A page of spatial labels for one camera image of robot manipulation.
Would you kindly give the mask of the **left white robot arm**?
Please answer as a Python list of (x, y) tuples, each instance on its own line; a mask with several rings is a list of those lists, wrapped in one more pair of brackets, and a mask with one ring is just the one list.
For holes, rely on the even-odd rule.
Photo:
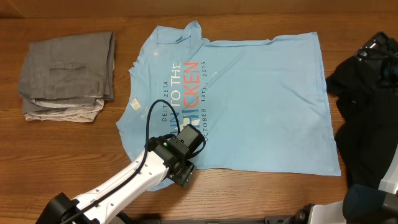
[(204, 136), (191, 124), (177, 135), (152, 137), (132, 163), (103, 184), (73, 199), (64, 193), (55, 196), (37, 223), (110, 223), (140, 194), (165, 179), (186, 187), (196, 170), (190, 159), (204, 146)]

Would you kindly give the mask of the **light blue t-shirt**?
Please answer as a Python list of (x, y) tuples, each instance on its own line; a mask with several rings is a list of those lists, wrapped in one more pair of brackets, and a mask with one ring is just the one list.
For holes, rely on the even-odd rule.
[(131, 159), (192, 125), (206, 141), (199, 169), (341, 174), (316, 32), (210, 41), (196, 21), (158, 26), (129, 73), (116, 125)]

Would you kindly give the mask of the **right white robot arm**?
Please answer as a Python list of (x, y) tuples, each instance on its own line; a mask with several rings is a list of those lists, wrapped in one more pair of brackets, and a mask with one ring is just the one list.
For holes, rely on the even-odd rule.
[(326, 85), (345, 119), (335, 136), (347, 171), (345, 198), (265, 223), (397, 223), (397, 41), (378, 32)]

